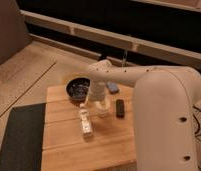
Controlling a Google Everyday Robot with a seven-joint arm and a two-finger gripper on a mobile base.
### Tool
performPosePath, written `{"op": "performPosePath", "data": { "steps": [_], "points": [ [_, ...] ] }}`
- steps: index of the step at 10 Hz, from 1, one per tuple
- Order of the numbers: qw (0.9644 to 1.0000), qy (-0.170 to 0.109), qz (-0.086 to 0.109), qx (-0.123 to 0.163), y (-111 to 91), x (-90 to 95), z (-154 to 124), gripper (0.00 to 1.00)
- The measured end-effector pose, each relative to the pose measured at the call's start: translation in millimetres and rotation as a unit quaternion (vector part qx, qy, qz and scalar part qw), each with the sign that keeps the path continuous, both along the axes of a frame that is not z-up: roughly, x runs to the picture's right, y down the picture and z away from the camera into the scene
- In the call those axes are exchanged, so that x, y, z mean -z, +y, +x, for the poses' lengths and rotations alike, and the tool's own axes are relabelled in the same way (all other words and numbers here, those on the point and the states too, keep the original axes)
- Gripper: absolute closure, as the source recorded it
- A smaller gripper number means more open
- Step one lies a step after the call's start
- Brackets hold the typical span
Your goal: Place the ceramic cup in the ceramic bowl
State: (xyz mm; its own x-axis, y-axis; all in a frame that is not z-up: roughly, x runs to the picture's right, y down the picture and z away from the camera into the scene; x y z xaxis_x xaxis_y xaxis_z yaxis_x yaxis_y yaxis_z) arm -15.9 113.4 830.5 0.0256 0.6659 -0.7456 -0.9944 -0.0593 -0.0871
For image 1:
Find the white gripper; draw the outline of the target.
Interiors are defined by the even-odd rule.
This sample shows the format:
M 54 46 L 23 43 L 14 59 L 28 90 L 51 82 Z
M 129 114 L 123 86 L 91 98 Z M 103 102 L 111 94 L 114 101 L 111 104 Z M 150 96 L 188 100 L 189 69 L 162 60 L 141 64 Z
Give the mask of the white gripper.
M 87 94 L 87 101 L 96 103 L 97 101 L 108 100 L 106 97 L 106 85 L 104 82 L 91 81 Z

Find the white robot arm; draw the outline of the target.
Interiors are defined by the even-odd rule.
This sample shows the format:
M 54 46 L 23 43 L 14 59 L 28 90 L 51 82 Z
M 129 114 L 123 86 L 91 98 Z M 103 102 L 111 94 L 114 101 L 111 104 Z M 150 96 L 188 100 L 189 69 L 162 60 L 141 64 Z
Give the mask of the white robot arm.
M 86 68 L 88 99 L 105 98 L 108 81 L 133 89 L 137 171 L 198 171 L 193 106 L 201 74 L 186 66 L 114 67 L 102 60 Z

